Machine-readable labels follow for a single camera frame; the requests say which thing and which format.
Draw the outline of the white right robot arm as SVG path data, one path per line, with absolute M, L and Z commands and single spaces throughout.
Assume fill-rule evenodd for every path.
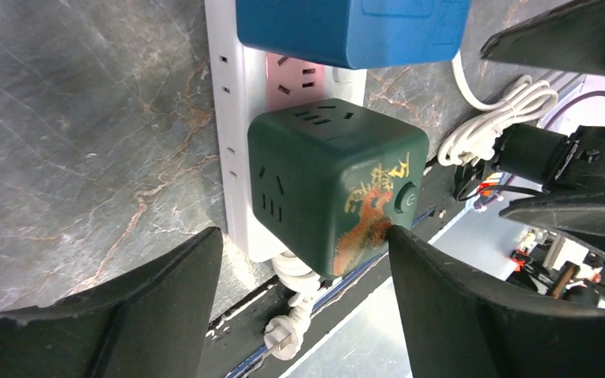
M 482 57 L 605 75 L 605 1 L 571 1 L 493 35 Z M 496 141 L 493 165 L 542 186 L 502 216 L 588 241 L 605 240 L 605 127 L 561 135 L 518 122 Z

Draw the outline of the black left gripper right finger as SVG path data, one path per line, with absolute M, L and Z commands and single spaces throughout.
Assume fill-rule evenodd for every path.
M 416 377 L 605 377 L 605 309 L 540 295 L 387 233 Z

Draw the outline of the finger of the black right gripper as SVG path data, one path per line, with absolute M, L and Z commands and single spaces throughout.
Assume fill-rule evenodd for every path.
M 605 76 L 605 1 L 570 1 L 496 33 L 481 57 Z
M 502 218 L 580 235 L 605 237 L 605 191 L 566 191 L 514 200 Z

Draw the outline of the dark green socket cube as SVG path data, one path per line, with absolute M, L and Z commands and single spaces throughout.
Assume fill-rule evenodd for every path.
M 247 130 L 257 220 L 314 272 L 344 276 L 416 216 L 422 129 L 338 98 L 263 113 Z

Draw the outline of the white multicolour power strip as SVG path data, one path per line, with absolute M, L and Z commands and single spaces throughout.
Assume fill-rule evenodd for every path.
M 207 1 L 205 13 L 228 235 L 252 261 L 264 262 L 286 248 L 253 214 L 247 147 L 251 121 L 269 110 L 326 98 L 361 105 L 366 71 L 245 47 L 237 35 L 234 1 Z

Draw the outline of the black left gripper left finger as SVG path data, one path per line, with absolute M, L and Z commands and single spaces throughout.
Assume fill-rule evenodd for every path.
M 0 377 L 193 377 L 221 270 L 210 227 L 48 307 L 0 313 Z

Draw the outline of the blue cube socket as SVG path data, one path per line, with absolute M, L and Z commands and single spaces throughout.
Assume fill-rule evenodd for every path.
M 450 61 L 470 0 L 239 0 L 244 46 L 346 69 Z

